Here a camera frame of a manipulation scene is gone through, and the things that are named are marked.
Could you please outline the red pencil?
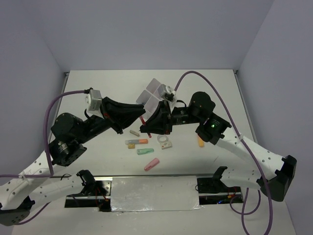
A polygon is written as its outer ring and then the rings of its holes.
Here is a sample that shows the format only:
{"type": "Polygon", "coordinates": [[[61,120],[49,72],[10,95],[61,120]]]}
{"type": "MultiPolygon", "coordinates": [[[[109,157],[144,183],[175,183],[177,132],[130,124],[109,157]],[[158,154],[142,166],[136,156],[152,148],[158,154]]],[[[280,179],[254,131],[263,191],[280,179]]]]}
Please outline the red pencil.
{"type": "Polygon", "coordinates": [[[144,118],[143,118],[143,116],[140,116],[139,117],[139,119],[140,119],[140,121],[141,121],[141,123],[142,123],[142,125],[140,126],[140,132],[141,133],[145,133],[145,134],[147,134],[148,135],[148,137],[149,138],[151,138],[152,137],[152,135],[151,135],[151,133],[149,133],[148,131],[147,131],[147,128],[146,128],[146,122],[145,122],[145,120],[144,120],[144,118]]]}

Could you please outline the beige eraser stick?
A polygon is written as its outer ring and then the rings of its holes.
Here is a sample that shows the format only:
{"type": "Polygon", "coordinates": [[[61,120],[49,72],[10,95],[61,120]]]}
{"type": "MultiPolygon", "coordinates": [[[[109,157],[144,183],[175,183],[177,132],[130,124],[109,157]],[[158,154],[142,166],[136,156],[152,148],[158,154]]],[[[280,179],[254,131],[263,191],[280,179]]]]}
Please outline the beige eraser stick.
{"type": "Polygon", "coordinates": [[[132,135],[137,136],[137,137],[140,136],[140,134],[139,134],[137,131],[134,131],[134,130],[130,130],[130,133],[131,133],[132,135]]]}

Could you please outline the orange highlighter with clear cap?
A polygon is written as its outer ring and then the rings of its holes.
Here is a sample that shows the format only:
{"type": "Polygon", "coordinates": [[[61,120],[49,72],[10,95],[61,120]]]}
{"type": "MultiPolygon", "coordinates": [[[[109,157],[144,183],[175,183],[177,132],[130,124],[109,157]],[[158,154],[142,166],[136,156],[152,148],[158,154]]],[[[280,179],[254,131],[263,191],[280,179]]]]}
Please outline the orange highlighter with clear cap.
{"type": "Polygon", "coordinates": [[[135,139],[135,140],[126,140],[125,144],[147,144],[148,139],[135,139]]]}

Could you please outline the green highlighter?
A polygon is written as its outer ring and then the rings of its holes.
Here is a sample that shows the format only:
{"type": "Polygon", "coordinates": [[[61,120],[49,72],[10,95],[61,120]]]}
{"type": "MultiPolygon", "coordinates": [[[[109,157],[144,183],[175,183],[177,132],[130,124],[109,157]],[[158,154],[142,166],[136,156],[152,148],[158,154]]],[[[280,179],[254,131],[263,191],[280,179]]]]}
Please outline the green highlighter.
{"type": "Polygon", "coordinates": [[[145,155],[145,154],[154,153],[154,149],[153,148],[141,148],[141,149],[138,149],[136,152],[137,152],[137,155],[145,155]]]}

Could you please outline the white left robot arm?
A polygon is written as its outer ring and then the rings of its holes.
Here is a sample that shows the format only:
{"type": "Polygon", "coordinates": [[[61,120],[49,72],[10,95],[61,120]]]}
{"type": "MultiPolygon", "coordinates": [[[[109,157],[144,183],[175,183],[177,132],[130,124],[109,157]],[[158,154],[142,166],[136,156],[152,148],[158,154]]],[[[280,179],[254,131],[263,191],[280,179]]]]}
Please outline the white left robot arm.
{"type": "MultiPolygon", "coordinates": [[[[82,120],[70,113],[60,114],[51,131],[55,139],[48,145],[50,163],[55,173],[74,163],[87,148],[83,145],[108,129],[122,134],[145,113],[143,105],[124,104],[108,97],[98,100],[99,114],[82,120]]],[[[80,170],[61,181],[45,184],[49,179],[49,162],[42,153],[18,178],[0,187],[0,223],[4,226],[25,223],[40,206],[71,194],[106,193],[89,170],[80,170]]]]}

